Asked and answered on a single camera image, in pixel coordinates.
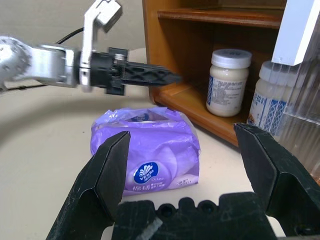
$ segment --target bottle label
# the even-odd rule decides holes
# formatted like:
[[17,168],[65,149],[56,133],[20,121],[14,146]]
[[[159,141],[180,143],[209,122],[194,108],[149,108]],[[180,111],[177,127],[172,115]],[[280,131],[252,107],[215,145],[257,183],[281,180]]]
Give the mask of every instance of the bottle label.
[[272,136],[279,136],[283,128],[281,120],[286,105],[286,101],[265,97],[255,92],[247,123],[269,132]]
[[221,111],[236,111],[241,107],[245,81],[225,81],[210,76],[207,103]]

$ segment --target white wall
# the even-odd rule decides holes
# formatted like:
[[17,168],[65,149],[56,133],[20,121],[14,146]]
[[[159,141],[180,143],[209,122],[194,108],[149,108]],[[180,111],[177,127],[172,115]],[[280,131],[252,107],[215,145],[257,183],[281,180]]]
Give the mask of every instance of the white wall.
[[[26,43],[53,43],[81,28],[84,13],[94,0],[0,0],[0,35],[11,35]],[[142,0],[118,0],[123,15],[108,35],[99,33],[100,51],[108,47],[145,47]],[[82,46],[82,34],[65,43]]]

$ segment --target wooden cabinet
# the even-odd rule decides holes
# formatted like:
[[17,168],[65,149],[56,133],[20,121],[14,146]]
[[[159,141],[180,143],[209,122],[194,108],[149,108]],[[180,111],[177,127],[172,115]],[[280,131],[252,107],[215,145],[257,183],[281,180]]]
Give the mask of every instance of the wooden cabinet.
[[[273,54],[285,1],[143,0],[147,59],[183,81],[150,90],[153,101],[237,145],[233,124],[247,120],[259,71]],[[253,54],[241,113],[219,117],[206,107],[212,52],[236,48]]]

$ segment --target wooden shelf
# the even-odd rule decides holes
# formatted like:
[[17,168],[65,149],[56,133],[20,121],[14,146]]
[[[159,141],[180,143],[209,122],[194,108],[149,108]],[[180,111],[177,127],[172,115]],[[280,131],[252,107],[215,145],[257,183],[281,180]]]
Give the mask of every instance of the wooden shelf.
[[283,14],[281,9],[179,8],[159,10],[158,18],[278,29]]
[[247,98],[243,100],[241,113],[233,117],[219,117],[207,110],[207,92],[207,82],[198,86],[182,82],[162,88],[159,94],[154,96],[154,100],[185,113],[192,122],[238,146],[233,124],[247,121],[252,95],[246,94]]

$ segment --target purple tissue pack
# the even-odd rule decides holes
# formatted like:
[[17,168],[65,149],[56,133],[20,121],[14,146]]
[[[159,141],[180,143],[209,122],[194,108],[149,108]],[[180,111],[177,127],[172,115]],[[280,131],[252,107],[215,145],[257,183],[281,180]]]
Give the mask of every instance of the purple tissue pack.
[[109,110],[92,125],[91,153],[123,131],[131,134],[124,196],[198,183],[199,141],[183,113],[166,107]]

